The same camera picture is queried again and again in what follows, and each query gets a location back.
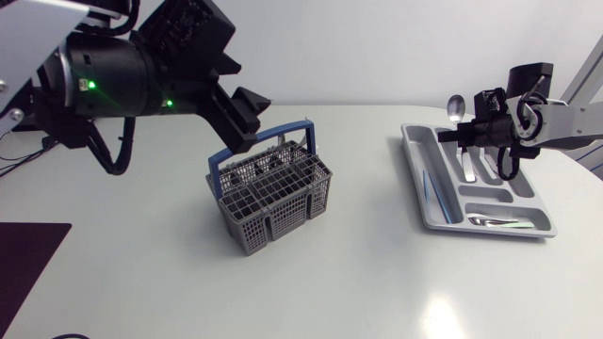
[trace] black cable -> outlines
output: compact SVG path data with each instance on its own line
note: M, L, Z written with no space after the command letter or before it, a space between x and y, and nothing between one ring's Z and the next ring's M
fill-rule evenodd
M87 128L88 140L87 146L101 164L103 169L109 174L121 175L124 174L130 165L132 157L132 144L134 143L134 130L136 128L136 118L127 117L123 119L123 137L120 137L122 146L117 160L113 163L111 160L111 152L101 137L101 134L96 129L93 123L90 123Z
M509 173L509 175L507 175L504 173L504 169L502 168L502 162L505 157L505 151L506 151L505 147L501 147L498 149L497 169L498 169L498 176L500 177L500 179L502 179L504 181L508 181L508 180L514 179L517 176L517 173L519 173L519 158L516 156L511 157L512 169L511 169L511 173Z
M130 14L128 15L128 19L119 27L115 28L105 28L105 27L97 27L91 26L88 24L81 24L77 27L80 31L84 33L98 34L102 36L108 37L117 37L122 34L125 34L131 31L136 24L137 19L139 18L139 7L140 0L132 0L132 8L130 9Z
M54 337L53 339L89 339L89 338L83 334L71 333L71 334L62 334L60 336Z
M12 171L18 169L21 165L26 164L30 161L36 160L37 158L39 158L42 154L52 150L55 146L58 145L58 142L56 142L55 140L51 139L47 145L45 147L43 147L41 150L34 152L32 154L29 155L25 155L23 157L23 160L21 160L18 163L15 164L10 164L8 166L4 166L3 168L1 168L0 170L3 170L3 172L0 172L0 178L4 177L5 175L11 173Z

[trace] spoon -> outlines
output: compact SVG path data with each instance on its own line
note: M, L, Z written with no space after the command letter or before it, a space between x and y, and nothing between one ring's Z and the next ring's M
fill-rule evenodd
M452 123L461 123L464 117L463 97L458 94L452 95L450 99L448 99L446 111L448 112L448 118L450 119L450 121L452 121ZM468 183L475 183L477 179L475 176L475 172L473 171L471 155L469 154L465 146L461 148L461 165L463 166L464 179Z

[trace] white wall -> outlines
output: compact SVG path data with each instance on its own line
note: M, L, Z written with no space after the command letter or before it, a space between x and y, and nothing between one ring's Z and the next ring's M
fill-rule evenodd
M142 0L141 20L160 3ZM601 0L215 0L237 32L224 76L275 104L445 106L555 64L559 97L603 33Z

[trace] robotic arm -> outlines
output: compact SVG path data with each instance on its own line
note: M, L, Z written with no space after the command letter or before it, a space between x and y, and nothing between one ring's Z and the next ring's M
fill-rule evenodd
M223 53L235 27L210 0L166 0L139 31L131 31L139 0L131 8L129 0L7 2L0 0L0 134L34 116L115 175L127 169L139 116L197 114L233 153L255 143L270 101L244 88L229 97L218 84L240 65ZM125 24L111 28L121 15L129 15ZM129 40L115 38L130 31ZM93 124L106 117L124 118L115 163Z
M498 175L511 180L519 171L519 159L533 159L541 148L574 150L603 138L603 103L590 105L603 85L603 37L561 100L548 98L552 74L549 63L511 69L506 90L476 94L476 118L459 123L456 131L439 133L438 141L498 148ZM507 149L509 173L503 170Z

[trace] white plastic tray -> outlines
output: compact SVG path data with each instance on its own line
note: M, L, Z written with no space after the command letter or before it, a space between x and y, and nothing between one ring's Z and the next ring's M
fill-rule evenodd
M529 237L553 237L557 229L530 180L520 169L516 178L505 182L498 178L488 163L496 164L497 149L469 147L477 182L464 179L460 149L456 142L439 143L437 133L445 127L401 126L406 157L412 168L423 219L428 228L484 234L506 234ZM427 185L423 176L429 173ZM448 221L434 190L448 210ZM517 218L531 221L534 228L487 227L471 223L467 213L491 217Z

